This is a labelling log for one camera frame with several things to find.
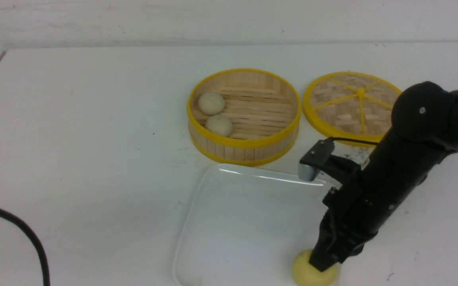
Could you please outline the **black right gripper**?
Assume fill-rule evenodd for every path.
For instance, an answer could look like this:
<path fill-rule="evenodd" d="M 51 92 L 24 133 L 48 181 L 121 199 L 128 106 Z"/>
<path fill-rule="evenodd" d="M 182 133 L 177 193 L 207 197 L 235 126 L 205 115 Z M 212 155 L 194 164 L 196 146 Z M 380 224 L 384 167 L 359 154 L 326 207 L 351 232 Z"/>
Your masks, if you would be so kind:
<path fill-rule="evenodd" d="M 320 272 L 362 252 L 405 198 L 421 184 L 448 151 L 412 142 L 389 131 L 361 167 L 332 155 L 322 172 L 341 187 L 323 199 L 328 207 L 309 264 Z"/>

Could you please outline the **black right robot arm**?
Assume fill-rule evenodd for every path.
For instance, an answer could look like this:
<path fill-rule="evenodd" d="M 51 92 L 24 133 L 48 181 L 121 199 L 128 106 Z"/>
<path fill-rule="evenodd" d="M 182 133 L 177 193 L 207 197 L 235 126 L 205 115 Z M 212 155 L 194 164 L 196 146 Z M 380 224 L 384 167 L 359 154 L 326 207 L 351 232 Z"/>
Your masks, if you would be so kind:
<path fill-rule="evenodd" d="M 364 167 L 334 156 L 334 137 L 317 141 L 300 160 L 307 180 L 323 172 L 341 183 L 323 198 L 328 209 L 309 258 L 320 272 L 360 254 L 431 169 L 458 153 L 458 90 L 413 85 L 396 100 L 391 121 Z"/>

